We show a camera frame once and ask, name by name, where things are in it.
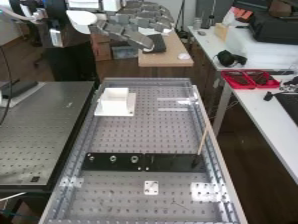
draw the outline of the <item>metal plate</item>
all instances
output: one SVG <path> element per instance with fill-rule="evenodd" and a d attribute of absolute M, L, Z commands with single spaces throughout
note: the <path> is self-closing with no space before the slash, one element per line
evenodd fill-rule
<path fill-rule="evenodd" d="M 142 171 L 144 155 L 140 153 L 88 153 L 82 170 Z"/>
<path fill-rule="evenodd" d="M 84 172 L 66 219 L 136 221 L 221 220 L 217 204 L 193 201 L 191 182 L 207 182 L 206 174 Z M 144 194 L 144 182 L 158 181 L 158 195 Z"/>
<path fill-rule="evenodd" d="M 3 189 L 48 184 L 92 86 L 90 82 L 46 83 L 9 110 L 0 128 Z"/>
<path fill-rule="evenodd" d="M 146 154 L 145 170 L 148 172 L 206 172 L 202 156 L 197 158 L 193 154 Z"/>

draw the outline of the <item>black cable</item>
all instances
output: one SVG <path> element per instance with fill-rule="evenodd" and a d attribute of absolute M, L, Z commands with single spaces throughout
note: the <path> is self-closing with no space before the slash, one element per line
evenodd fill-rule
<path fill-rule="evenodd" d="M 9 96 L 8 96 L 8 100 L 7 100 L 7 107 L 5 107 L 5 110 L 4 110 L 4 114 L 3 114 L 3 117 L 1 117 L 1 120 L 0 120 L 0 126 L 1 126 L 3 122 L 5 120 L 5 117 L 7 117 L 7 113 L 8 113 L 9 105 L 11 105 L 11 100 L 12 100 L 12 73 L 11 73 L 11 68 L 9 68 L 7 56 L 5 56 L 5 53 L 4 53 L 4 50 L 3 50 L 3 46 L 0 46 L 0 49 L 1 49 L 4 61 L 5 61 L 5 64 L 7 64 L 8 79 L 9 79 Z"/>
<path fill-rule="evenodd" d="M 177 30 L 177 27 L 178 27 L 178 22 L 179 22 L 179 17 L 181 17 L 182 10 L 183 10 L 183 0 L 182 0 L 182 4 L 181 4 L 181 8 L 179 8 L 179 14 L 178 14 L 178 18 L 177 18 L 177 22 L 175 22 L 175 26 L 174 26 L 175 30 Z"/>

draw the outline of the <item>floor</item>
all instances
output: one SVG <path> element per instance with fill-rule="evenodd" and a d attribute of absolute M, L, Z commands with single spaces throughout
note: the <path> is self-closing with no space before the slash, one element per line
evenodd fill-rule
<path fill-rule="evenodd" d="M 46 61 L 42 60 L 37 68 L 33 66 L 33 61 L 41 56 L 41 48 L 33 48 L 18 40 L 5 46 L 4 51 L 13 78 L 53 81 Z M 195 46 L 193 52 L 195 66 L 186 69 L 185 77 L 202 90 L 206 74 L 213 74 L 213 69 Z M 97 71 L 101 80 L 105 77 L 152 75 L 150 68 L 138 68 L 137 59 L 98 62 Z M 163 68 L 158 74 L 161 77 L 181 77 L 182 69 Z M 0 80 L 5 80 L 5 75 L 0 55 Z M 201 95 L 207 101 L 209 92 L 201 91 Z M 249 223 L 298 223 L 298 186 L 239 105 L 226 113 L 218 142 Z"/>

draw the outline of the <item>clear acrylic panel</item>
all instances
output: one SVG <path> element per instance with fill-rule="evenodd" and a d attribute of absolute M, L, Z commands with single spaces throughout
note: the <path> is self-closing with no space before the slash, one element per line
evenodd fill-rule
<path fill-rule="evenodd" d="M 88 153 L 197 154 L 205 122 L 187 79 L 108 79 L 137 94 L 133 117 L 94 117 L 73 148 L 45 223 L 238 222 L 210 136 L 199 172 L 84 171 Z M 144 193 L 145 182 L 158 194 Z"/>

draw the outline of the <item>computer monitor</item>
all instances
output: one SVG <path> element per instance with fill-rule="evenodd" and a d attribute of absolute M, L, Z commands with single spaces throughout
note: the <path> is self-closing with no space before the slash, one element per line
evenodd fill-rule
<path fill-rule="evenodd" d="M 267 11 L 273 0 L 234 0 L 234 6 L 250 11 Z"/>

